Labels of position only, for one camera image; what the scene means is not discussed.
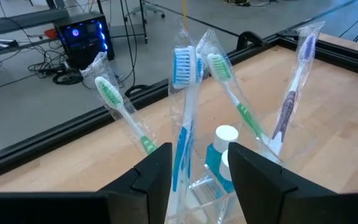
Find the toothbrush head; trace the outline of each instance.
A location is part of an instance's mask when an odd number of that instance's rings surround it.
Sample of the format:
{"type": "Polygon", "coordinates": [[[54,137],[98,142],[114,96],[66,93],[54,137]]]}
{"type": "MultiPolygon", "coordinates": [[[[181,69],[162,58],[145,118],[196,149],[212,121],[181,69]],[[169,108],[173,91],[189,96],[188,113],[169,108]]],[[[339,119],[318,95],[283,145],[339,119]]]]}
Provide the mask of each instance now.
{"type": "Polygon", "coordinates": [[[199,54],[197,54],[197,71],[198,73],[197,73],[196,83],[201,83],[204,76],[204,69],[203,69],[203,59],[199,54]]]}
{"type": "Polygon", "coordinates": [[[309,35],[303,42],[301,49],[299,50],[298,59],[309,61],[313,56],[315,44],[316,36],[314,34],[309,35]]]}
{"type": "Polygon", "coordinates": [[[232,78],[231,69],[222,55],[209,54],[206,57],[206,61],[214,78],[217,78],[221,82],[228,81],[232,78]]]}
{"type": "Polygon", "coordinates": [[[193,46],[173,49],[173,87],[181,89],[195,83],[196,49],[193,46]]]}
{"type": "Polygon", "coordinates": [[[106,102],[109,107],[118,109],[123,106],[124,100],[121,94],[109,81],[103,77],[96,77],[94,83],[104,102],[106,102]]]}

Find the concrete floor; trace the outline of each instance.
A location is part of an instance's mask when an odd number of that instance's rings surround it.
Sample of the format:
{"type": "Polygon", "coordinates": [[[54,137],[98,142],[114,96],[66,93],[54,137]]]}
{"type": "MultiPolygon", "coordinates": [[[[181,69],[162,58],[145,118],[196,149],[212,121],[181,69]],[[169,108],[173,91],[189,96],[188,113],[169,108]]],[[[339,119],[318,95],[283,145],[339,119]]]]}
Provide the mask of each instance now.
{"type": "MultiPolygon", "coordinates": [[[[85,5],[87,0],[77,0],[85,5]]],[[[149,43],[144,44],[143,37],[137,38],[136,84],[151,85],[168,78],[172,57],[173,38],[178,32],[181,16],[181,2],[177,0],[153,0],[154,3],[166,7],[166,18],[159,14],[149,13],[147,35],[149,43]]],[[[317,16],[322,12],[344,4],[343,0],[299,0],[274,2],[265,7],[236,7],[224,4],[221,0],[192,0],[188,1],[188,15],[198,21],[206,22],[220,30],[240,34],[251,30],[262,37],[293,26],[299,22],[317,16]]],[[[128,0],[129,9],[136,6],[138,1],[128,0]]],[[[45,9],[32,7],[25,0],[2,0],[7,16],[24,14],[45,9]]],[[[67,1],[70,14],[81,13],[82,10],[72,0],[67,1]]],[[[121,8],[118,0],[103,2],[103,9],[108,20],[111,17],[112,26],[122,25],[121,8]]],[[[140,15],[132,16],[135,24],[140,23],[140,15]]],[[[319,18],[317,21],[327,21],[323,32],[338,36],[356,20],[358,20],[358,1],[319,18]]],[[[27,29],[28,34],[41,34],[51,25],[27,29]]],[[[194,39],[199,39],[210,27],[189,19],[188,30],[194,39]]],[[[226,51],[232,51],[236,46],[236,37],[227,32],[215,29],[221,45],[226,51]]],[[[353,39],[358,33],[358,25],[354,26],[344,38],[353,39]]],[[[22,31],[0,35],[0,38],[25,40],[22,31]]],[[[134,51],[134,39],[131,38],[134,51]]],[[[116,59],[111,62],[112,68],[118,75],[125,77],[129,74],[131,61],[126,38],[113,40],[116,59]]],[[[2,55],[0,60],[10,56],[2,55]]],[[[0,71],[0,86],[16,80],[18,82],[0,88],[0,149],[29,138],[58,124],[73,119],[93,110],[101,103],[92,91],[81,84],[59,86],[51,78],[39,79],[31,76],[27,70],[31,64],[42,61],[42,55],[36,51],[20,53],[4,62],[0,71]]],[[[132,84],[132,78],[124,82],[126,90],[132,84]]]]}

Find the white cap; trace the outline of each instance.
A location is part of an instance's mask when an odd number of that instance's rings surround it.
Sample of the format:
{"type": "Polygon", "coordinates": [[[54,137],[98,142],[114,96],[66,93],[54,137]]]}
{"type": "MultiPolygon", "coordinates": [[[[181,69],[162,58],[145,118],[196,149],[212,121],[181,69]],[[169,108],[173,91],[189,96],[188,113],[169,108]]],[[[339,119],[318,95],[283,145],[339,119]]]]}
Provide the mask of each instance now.
{"type": "Polygon", "coordinates": [[[231,181],[230,169],[229,169],[229,161],[227,159],[227,153],[229,151],[226,150],[222,154],[221,166],[219,167],[219,173],[221,173],[222,177],[228,181],[231,181]]]}
{"type": "Polygon", "coordinates": [[[237,142],[239,132],[230,125],[221,125],[216,128],[214,148],[222,153],[229,147],[230,142],[237,142]]]}

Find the wooden table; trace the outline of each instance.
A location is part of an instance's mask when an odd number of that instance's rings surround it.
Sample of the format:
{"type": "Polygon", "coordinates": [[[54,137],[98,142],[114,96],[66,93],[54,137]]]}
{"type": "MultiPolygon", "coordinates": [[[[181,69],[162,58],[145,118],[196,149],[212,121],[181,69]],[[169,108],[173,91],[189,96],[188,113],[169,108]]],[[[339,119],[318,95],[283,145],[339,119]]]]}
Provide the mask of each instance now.
{"type": "MultiPolygon", "coordinates": [[[[358,49],[357,43],[328,35],[321,39],[358,49]]],[[[272,112],[280,106],[294,61],[293,51],[274,47],[234,68],[256,113],[266,114],[265,126],[273,126],[272,112]]],[[[171,141],[168,98],[139,113],[157,133],[159,143],[171,141]]],[[[213,78],[205,80],[198,136],[239,120],[213,78]]],[[[358,191],[358,74],[315,60],[295,120],[316,136],[295,172],[335,192],[358,191]]],[[[118,121],[1,175],[0,192],[95,191],[143,157],[118,121]]]]}

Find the green toothbrush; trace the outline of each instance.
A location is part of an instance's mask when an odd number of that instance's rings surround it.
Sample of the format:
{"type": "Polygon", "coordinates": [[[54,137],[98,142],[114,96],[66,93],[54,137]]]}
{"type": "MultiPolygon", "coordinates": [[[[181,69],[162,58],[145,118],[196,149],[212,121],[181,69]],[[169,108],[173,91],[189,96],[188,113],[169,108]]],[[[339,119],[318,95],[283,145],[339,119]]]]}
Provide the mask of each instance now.
{"type": "Polygon", "coordinates": [[[136,136],[142,143],[143,148],[146,150],[146,153],[149,155],[154,152],[154,150],[157,149],[157,146],[150,140],[149,137],[145,135],[141,128],[132,119],[128,111],[125,109],[124,100],[117,89],[103,77],[96,77],[94,83],[96,84],[99,94],[102,96],[104,102],[106,102],[109,107],[118,110],[122,117],[124,117],[124,119],[128,122],[129,126],[134,130],[136,136]]]}
{"type": "Polygon", "coordinates": [[[250,110],[245,107],[233,94],[231,89],[229,88],[227,82],[233,79],[233,74],[229,65],[227,64],[224,57],[220,54],[209,54],[207,56],[208,67],[211,70],[212,76],[222,83],[222,87],[227,95],[230,97],[234,106],[237,108],[240,113],[242,119],[249,125],[251,130],[255,133],[255,135],[262,140],[265,144],[269,142],[268,137],[264,133],[262,127],[258,123],[258,121],[252,116],[250,110]]]}

